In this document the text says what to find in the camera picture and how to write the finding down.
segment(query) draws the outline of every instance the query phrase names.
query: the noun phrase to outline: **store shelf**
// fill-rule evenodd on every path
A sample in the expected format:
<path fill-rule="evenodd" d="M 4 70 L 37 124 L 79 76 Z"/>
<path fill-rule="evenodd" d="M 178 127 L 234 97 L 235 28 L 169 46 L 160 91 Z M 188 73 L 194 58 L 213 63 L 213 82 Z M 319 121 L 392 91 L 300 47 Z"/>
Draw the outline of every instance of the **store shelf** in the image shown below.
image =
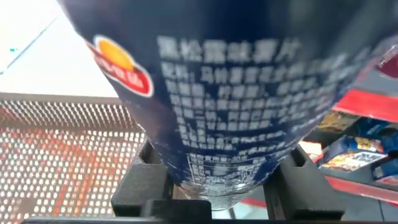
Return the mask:
<path fill-rule="evenodd" d="M 396 96 L 350 90 L 333 109 L 398 123 L 398 97 Z"/>

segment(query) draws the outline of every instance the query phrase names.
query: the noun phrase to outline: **blue packaging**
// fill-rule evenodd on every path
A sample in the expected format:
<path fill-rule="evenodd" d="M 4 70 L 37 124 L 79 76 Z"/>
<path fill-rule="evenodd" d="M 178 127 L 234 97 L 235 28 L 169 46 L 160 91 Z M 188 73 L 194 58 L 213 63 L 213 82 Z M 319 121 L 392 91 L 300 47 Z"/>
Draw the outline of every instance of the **blue packaging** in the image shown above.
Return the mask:
<path fill-rule="evenodd" d="M 386 152 L 398 149 L 398 124 L 372 118 L 357 122 L 358 136 L 378 139 Z"/>
<path fill-rule="evenodd" d="M 377 183 L 398 186 L 398 159 L 390 160 L 373 169 Z"/>
<path fill-rule="evenodd" d="M 321 167 L 351 172 L 386 156 L 380 140 L 343 136 L 324 149 Z"/>
<path fill-rule="evenodd" d="M 263 184 L 397 42 L 395 1 L 59 3 L 174 182 L 216 210 Z"/>

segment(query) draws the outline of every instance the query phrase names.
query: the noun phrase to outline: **metal mesh basket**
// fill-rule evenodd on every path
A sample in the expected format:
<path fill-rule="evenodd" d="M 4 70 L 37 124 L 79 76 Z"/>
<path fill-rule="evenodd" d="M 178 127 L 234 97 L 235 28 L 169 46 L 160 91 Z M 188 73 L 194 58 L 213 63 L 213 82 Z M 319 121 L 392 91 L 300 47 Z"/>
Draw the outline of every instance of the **metal mesh basket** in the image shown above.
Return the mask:
<path fill-rule="evenodd" d="M 0 222 L 113 215 L 144 139 L 116 98 L 0 93 Z"/>

